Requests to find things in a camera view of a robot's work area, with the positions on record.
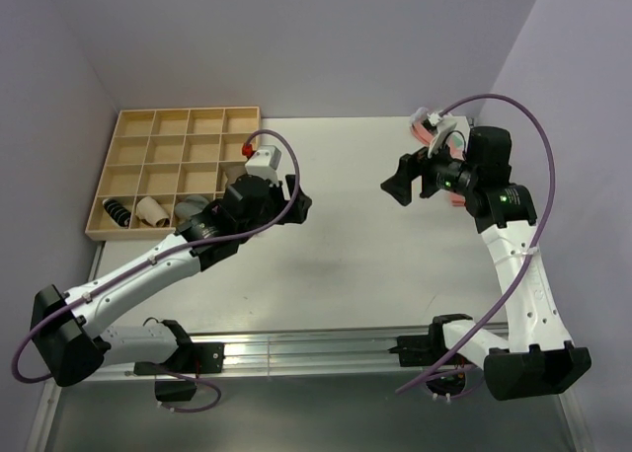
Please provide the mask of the brown sock with striped cuff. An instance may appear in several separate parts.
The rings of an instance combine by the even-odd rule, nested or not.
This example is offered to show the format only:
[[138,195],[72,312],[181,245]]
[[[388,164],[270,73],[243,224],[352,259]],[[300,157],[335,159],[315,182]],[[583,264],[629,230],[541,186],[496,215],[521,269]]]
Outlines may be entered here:
[[237,179],[246,174],[244,162],[220,162],[217,170],[217,192],[224,192]]

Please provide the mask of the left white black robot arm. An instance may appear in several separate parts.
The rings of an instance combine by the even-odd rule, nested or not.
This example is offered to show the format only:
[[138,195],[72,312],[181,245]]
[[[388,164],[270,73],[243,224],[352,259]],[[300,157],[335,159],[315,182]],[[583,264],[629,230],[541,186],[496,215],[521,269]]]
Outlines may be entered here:
[[275,226],[302,224],[312,200],[297,175],[273,184],[244,175],[147,254],[91,283],[65,292],[49,285],[34,299],[32,342],[60,387],[75,385],[107,364],[124,363],[128,339],[107,330],[159,291],[234,256],[241,245]]

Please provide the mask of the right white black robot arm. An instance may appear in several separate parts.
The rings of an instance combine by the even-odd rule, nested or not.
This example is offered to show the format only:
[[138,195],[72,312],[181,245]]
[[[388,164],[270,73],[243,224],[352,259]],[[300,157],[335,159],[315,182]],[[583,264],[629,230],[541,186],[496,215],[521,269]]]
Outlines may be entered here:
[[508,131],[478,126],[462,158],[446,145],[424,147],[403,155],[381,185],[402,205],[412,201],[413,180],[421,181],[423,198],[441,190],[464,197],[503,291],[509,333],[501,338],[465,314],[436,316],[417,354],[432,370],[456,359],[479,367],[498,401],[562,394],[592,366],[588,349],[574,345],[553,299],[532,197],[510,180],[511,152]]

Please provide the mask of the pink patterned sock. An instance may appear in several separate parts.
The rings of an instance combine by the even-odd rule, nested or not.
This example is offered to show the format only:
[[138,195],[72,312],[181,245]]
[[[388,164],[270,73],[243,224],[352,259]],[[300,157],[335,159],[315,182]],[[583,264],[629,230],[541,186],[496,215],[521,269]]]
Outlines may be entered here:
[[[428,113],[428,109],[421,107],[418,108],[409,119],[411,134],[424,146],[429,146],[434,137],[432,132],[423,126],[423,121],[426,119]],[[462,160],[469,139],[472,119],[467,116],[452,115],[451,113],[447,118],[448,121],[456,123],[453,133],[446,139],[446,143],[450,149],[450,155],[453,158]]]

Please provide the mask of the grey rolled sock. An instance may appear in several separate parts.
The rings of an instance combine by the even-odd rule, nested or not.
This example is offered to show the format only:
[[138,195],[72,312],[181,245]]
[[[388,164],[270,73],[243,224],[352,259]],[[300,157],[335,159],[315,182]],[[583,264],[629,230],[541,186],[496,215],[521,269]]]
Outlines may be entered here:
[[201,213],[209,204],[210,201],[203,195],[190,194],[182,201],[176,203],[174,213],[181,221],[190,220],[195,215]]

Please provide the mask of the wooden compartment tray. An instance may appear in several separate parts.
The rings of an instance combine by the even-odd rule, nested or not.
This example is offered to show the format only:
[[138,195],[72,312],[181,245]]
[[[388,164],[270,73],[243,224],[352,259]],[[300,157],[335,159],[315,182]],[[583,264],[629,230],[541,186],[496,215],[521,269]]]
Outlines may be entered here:
[[[119,113],[86,226],[94,241],[160,239],[180,223],[174,207],[187,195],[209,201],[217,192],[220,162],[246,162],[242,147],[261,126],[257,107],[125,110]],[[135,214],[151,196],[170,223],[152,228]],[[128,228],[117,226],[102,202],[113,198],[132,214]]]

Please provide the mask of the beige rolled sock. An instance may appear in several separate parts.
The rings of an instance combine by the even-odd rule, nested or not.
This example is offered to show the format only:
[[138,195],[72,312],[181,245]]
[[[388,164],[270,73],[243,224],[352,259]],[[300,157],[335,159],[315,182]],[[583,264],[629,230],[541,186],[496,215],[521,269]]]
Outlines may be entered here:
[[170,223],[167,211],[151,196],[145,196],[136,203],[135,214],[152,228],[164,228]]

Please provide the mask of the black white rolled sock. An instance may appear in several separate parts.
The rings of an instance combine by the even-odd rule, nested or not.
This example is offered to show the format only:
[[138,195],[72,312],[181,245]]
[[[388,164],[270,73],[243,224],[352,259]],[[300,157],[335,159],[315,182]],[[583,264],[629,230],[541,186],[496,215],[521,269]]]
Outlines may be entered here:
[[132,214],[119,201],[113,198],[107,198],[103,200],[102,205],[105,212],[117,226],[121,228],[129,227]]

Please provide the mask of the aluminium frame rail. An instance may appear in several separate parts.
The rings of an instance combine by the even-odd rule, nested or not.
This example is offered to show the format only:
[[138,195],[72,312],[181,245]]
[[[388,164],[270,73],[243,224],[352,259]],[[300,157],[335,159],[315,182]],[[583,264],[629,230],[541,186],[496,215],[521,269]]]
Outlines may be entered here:
[[[136,378],[171,378],[133,374],[136,362],[162,363],[177,349],[174,335],[164,326],[153,327],[154,323],[157,322],[108,328],[108,334],[114,339],[128,339],[132,350],[125,354],[124,363],[102,366],[85,380],[104,379],[117,374]],[[403,368],[399,365],[398,356],[388,352],[396,344],[396,338],[426,333],[426,330],[371,329],[187,334],[193,342],[225,344],[222,371],[202,376],[210,378],[395,372]]]

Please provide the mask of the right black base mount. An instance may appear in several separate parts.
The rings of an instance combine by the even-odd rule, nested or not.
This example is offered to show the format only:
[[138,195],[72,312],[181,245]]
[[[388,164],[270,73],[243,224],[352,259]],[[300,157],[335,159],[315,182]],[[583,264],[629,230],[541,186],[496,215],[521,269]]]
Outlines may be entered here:
[[[399,365],[403,368],[429,367],[439,360],[447,351],[440,323],[432,322],[428,332],[423,335],[399,336],[396,344],[388,352],[398,356]],[[441,376],[426,382],[427,390],[437,397],[452,398],[465,392],[467,379],[465,373]]]

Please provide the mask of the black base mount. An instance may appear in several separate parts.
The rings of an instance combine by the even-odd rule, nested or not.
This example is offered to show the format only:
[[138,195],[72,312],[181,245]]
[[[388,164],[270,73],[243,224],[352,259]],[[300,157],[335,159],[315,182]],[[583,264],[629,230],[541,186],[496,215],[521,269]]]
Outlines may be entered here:
[[[223,342],[193,342],[182,326],[174,320],[164,320],[153,324],[166,327],[174,335],[177,349],[162,363],[136,362],[135,376],[169,376],[171,380],[154,381],[154,396],[160,406],[175,413],[200,413],[214,408],[220,401],[221,390],[203,379],[204,374],[218,374],[222,371],[224,356]],[[215,392],[215,399],[206,406],[185,408],[179,403],[187,403],[194,398],[198,388],[204,386]]]
[[[399,336],[396,344],[388,352],[398,356],[399,365],[403,368],[429,367],[439,360],[447,351],[440,323],[432,322],[428,332],[423,335]],[[452,398],[465,392],[467,379],[465,373],[441,376],[426,382],[427,390],[437,397]]]

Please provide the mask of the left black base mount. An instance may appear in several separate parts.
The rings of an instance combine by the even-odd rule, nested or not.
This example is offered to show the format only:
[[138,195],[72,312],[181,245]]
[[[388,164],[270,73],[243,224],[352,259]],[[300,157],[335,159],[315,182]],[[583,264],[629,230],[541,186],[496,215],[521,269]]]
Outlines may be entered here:
[[[174,335],[177,349],[162,363],[136,362],[135,376],[169,376],[171,380],[154,381],[154,396],[160,406],[175,413],[200,413],[214,408],[220,401],[221,390],[203,379],[204,374],[218,374],[222,371],[224,356],[223,342],[193,342],[182,326],[174,320],[164,320],[153,324],[166,327]],[[198,388],[204,386],[215,392],[215,399],[206,406],[185,408],[179,403],[187,403],[194,398]]]

